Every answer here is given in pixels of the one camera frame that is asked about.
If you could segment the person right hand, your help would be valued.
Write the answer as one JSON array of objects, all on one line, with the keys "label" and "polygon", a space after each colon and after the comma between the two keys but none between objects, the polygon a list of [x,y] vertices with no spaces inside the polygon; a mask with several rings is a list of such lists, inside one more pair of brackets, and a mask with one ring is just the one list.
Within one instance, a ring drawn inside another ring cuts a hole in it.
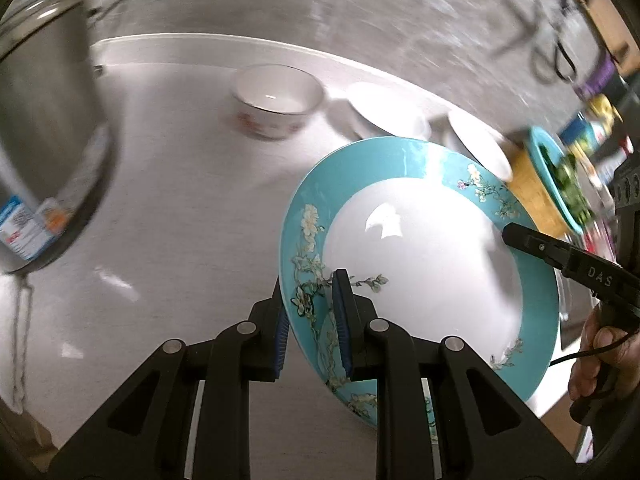
[{"label": "person right hand", "polygon": [[[600,349],[622,340],[626,335],[624,330],[601,325],[599,311],[593,309],[582,328],[580,350]],[[608,352],[577,359],[567,386],[570,400],[576,401],[594,393],[598,374],[604,364],[617,370],[616,398],[625,399],[630,396],[639,385],[639,335],[635,334]]]}]

